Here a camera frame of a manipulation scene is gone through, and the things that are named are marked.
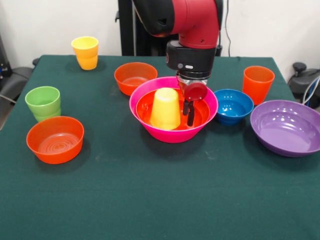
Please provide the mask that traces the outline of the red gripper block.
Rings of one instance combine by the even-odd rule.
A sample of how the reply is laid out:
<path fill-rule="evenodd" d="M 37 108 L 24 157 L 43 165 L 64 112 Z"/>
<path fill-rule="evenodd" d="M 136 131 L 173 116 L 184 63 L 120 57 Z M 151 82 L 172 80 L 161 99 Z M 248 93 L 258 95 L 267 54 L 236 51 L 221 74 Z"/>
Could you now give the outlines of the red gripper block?
<path fill-rule="evenodd" d="M 193 101 L 200 101 L 207 95 L 208 89 L 203 81 L 178 79 L 178 85 L 184 97 L 182 114 L 187 116 L 187 125 L 192 127 L 195 119 Z"/>

